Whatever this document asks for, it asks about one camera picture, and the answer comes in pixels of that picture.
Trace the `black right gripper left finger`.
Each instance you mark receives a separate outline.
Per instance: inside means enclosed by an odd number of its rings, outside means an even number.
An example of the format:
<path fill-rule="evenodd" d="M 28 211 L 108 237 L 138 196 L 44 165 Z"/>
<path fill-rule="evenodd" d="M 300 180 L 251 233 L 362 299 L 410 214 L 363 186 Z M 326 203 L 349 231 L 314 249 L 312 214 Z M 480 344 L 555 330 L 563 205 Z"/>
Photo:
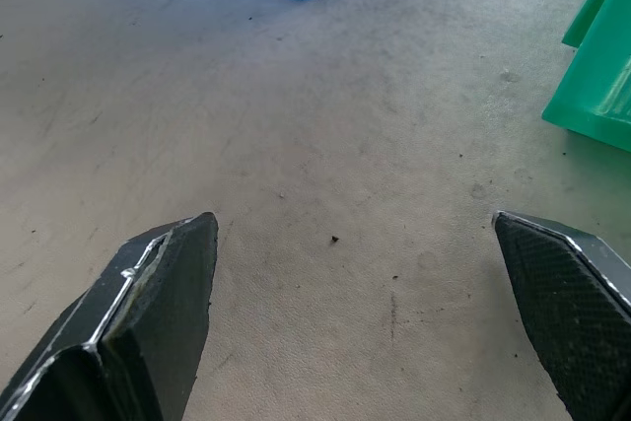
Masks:
<path fill-rule="evenodd" d="M 0 421 L 181 421 L 209 330 L 211 212 L 124 243 L 0 393 Z"/>

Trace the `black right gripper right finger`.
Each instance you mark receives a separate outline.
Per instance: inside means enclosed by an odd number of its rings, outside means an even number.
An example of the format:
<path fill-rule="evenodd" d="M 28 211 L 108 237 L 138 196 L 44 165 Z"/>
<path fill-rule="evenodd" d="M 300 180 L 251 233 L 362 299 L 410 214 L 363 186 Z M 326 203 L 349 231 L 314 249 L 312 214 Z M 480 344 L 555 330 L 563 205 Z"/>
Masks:
<path fill-rule="evenodd" d="M 631 265 L 555 221 L 493 217 L 522 324 L 573 421 L 631 421 Z"/>

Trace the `green plastic bin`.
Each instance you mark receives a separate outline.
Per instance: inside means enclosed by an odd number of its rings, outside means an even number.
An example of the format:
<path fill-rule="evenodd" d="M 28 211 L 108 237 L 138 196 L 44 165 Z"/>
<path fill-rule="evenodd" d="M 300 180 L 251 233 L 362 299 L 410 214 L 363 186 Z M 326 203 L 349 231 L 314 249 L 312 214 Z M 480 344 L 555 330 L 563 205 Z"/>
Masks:
<path fill-rule="evenodd" d="M 575 57 L 542 119 L 631 153 L 631 0 L 586 0 L 562 42 Z"/>

